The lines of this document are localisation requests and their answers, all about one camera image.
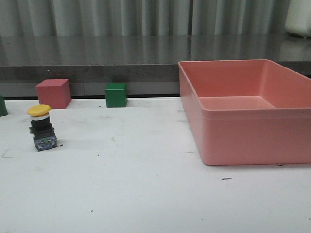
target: green cube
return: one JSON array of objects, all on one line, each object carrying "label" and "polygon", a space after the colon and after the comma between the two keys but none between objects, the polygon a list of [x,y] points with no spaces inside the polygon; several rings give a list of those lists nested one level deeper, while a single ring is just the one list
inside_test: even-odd
[{"label": "green cube", "polygon": [[109,83],[105,93],[107,108],[126,107],[126,83]]},{"label": "green cube", "polygon": [[0,95],[0,117],[8,115],[8,111],[6,110],[4,97]]}]

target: plastic bin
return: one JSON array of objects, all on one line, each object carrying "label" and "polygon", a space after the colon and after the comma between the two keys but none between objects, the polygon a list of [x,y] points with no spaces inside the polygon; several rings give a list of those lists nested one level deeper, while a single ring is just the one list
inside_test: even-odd
[{"label": "plastic bin", "polygon": [[311,79],[270,60],[179,62],[203,163],[311,163]]}]

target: yellow button cap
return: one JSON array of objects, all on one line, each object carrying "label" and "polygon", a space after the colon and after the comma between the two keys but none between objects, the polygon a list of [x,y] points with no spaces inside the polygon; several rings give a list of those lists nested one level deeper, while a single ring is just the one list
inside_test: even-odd
[{"label": "yellow button cap", "polygon": [[31,107],[27,110],[27,114],[35,117],[41,117],[47,114],[51,110],[51,107],[45,104],[39,104]]}]

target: white table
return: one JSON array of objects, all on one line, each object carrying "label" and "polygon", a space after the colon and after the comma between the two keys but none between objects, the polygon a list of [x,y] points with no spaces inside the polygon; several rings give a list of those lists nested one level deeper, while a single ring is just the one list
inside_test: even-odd
[{"label": "white table", "polygon": [[0,117],[0,233],[311,232],[311,164],[204,165],[180,98],[73,100],[42,152],[35,104]]}]

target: white container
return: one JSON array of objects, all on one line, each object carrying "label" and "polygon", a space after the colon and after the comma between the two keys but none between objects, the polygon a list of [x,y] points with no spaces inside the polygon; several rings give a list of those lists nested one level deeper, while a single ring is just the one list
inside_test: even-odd
[{"label": "white container", "polygon": [[302,37],[311,36],[311,0],[291,0],[285,29]]}]

